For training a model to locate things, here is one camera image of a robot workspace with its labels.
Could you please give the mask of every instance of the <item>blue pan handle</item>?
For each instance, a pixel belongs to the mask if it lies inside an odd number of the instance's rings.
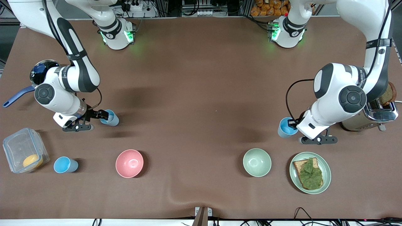
[[[12,96],[8,101],[4,102],[3,107],[10,106],[12,103],[14,103],[20,97],[22,97],[25,93],[32,92],[34,90],[35,90],[35,88],[32,85],[23,88],[22,90],[18,91],[18,93],[16,93],[14,96]]]

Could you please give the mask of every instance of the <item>green led light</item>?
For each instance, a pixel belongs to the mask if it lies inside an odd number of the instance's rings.
[[[301,41],[301,40],[302,40],[304,31],[305,31],[305,29],[304,29],[304,30],[301,32],[301,34],[300,34],[300,38],[299,38],[299,41]]]
[[[278,29],[272,33],[272,40],[276,41],[278,39],[280,32],[281,32],[281,28],[278,27]]]
[[[101,36],[102,36],[102,38],[103,38],[103,42],[106,43],[106,39],[105,39],[105,37],[103,36],[102,32],[101,32],[100,34],[101,34]]]
[[[131,32],[126,32],[125,31],[124,35],[126,36],[128,42],[132,42],[134,40],[133,34]]]

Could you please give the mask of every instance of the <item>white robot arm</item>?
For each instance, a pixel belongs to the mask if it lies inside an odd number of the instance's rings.
[[[39,62],[31,71],[31,79],[38,85],[36,101],[56,112],[53,119],[63,128],[76,119],[102,117],[80,100],[75,92],[97,89],[99,74],[89,60],[71,24],[61,17],[52,0],[9,0],[16,18],[28,28],[55,38],[64,48],[71,65],[61,67],[52,60]]]
[[[134,42],[133,24],[117,18],[110,5],[117,0],[66,0],[94,19],[105,43],[114,50],[124,49]]]
[[[288,19],[282,19],[280,27],[306,24],[311,8],[307,0],[290,0]],[[387,0],[337,0],[314,3],[333,3],[340,16],[357,27],[366,37],[364,67],[330,63],[315,76],[314,94],[317,101],[296,120],[296,127],[309,139],[314,139],[329,126],[356,115],[366,105],[381,96],[388,84],[388,58],[392,38],[392,16]],[[283,29],[276,42],[293,47],[299,41],[299,33]]]

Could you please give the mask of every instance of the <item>brown table surface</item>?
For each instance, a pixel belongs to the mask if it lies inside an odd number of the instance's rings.
[[[313,218],[402,215],[401,120],[386,132],[334,125],[335,145],[301,145],[300,134],[277,134],[292,82],[313,78],[329,62],[363,65],[365,38],[341,18],[312,18],[292,49],[268,43],[245,18],[144,20],[135,45],[121,51],[103,45],[90,21],[72,24],[100,73],[101,108],[114,110],[120,124],[94,120],[91,132],[65,133],[33,94],[0,108],[0,139],[35,129],[51,159],[33,173],[14,174],[1,155],[0,218],[177,218],[194,215],[195,206],[221,218],[292,218],[299,206]],[[1,101],[29,85],[31,68],[43,59],[68,63],[54,39],[20,29],[0,80]],[[402,90],[393,48],[388,71]],[[79,97],[98,102],[97,92]],[[289,94],[295,115],[314,101],[311,82]],[[242,167],[244,153],[255,147],[273,161],[262,178]],[[126,149],[145,157],[136,178],[115,170]],[[322,194],[304,194],[288,178],[291,158],[304,151],[331,168]],[[78,172],[55,173],[60,156],[77,158]]]

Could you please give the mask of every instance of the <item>green plate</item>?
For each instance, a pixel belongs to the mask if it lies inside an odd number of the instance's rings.
[[[318,167],[322,171],[322,179],[324,181],[324,184],[319,188],[315,190],[307,190],[303,188],[301,185],[302,183],[299,180],[299,177],[297,176],[297,171],[295,166],[293,165],[293,162],[300,161],[300,160],[305,160],[309,158],[317,158],[318,162]],[[321,192],[325,191],[328,187],[329,184],[331,183],[331,170],[329,169],[328,163],[319,155],[316,153],[312,152],[302,152],[298,153],[290,162],[290,167],[289,167],[289,173],[290,173],[290,178],[292,179],[293,183],[296,185],[298,189],[300,189],[302,192],[305,192],[307,194],[320,194]]]

